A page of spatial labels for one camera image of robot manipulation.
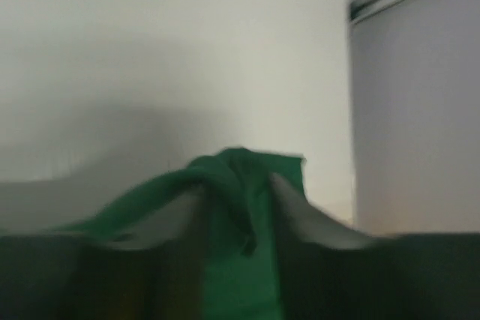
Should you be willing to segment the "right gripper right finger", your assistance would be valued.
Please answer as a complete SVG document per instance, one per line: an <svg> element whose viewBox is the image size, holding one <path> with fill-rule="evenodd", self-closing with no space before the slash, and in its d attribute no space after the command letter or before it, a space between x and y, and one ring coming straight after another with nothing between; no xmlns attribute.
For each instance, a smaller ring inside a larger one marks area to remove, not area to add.
<svg viewBox="0 0 480 320"><path fill-rule="evenodd" d="M380 244L378 237L344 225L312 206L283 176L270 176L274 197L295 236L304 242L333 250L360 250Z"/></svg>

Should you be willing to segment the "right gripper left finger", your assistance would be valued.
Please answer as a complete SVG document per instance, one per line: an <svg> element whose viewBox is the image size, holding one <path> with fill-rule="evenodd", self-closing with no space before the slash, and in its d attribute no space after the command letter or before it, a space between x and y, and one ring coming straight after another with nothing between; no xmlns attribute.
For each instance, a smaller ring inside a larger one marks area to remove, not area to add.
<svg viewBox="0 0 480 320"><path fill-rule="evenodd" d="M198 185L171 192L137 187L77 224L74 237L106 250L137 252L158 248L187 233L205 207L204 195Z"/></svg>

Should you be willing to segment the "dark green t shirt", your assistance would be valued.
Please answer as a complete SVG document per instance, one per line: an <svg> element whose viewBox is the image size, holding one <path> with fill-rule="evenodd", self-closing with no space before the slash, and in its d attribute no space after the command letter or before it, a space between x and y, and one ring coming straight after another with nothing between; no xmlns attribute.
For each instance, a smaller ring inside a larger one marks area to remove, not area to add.
<svg viewBox="0 0 480 320"><path fill-rule="evenodd" d="M79 221L1 237L3 319L477 319L479 235L374 236L333 250L302 241L274 173L305 196L302 159L244 148L198 157L137 187L201 186L177 241L137 252L89 246Z"/></svg>

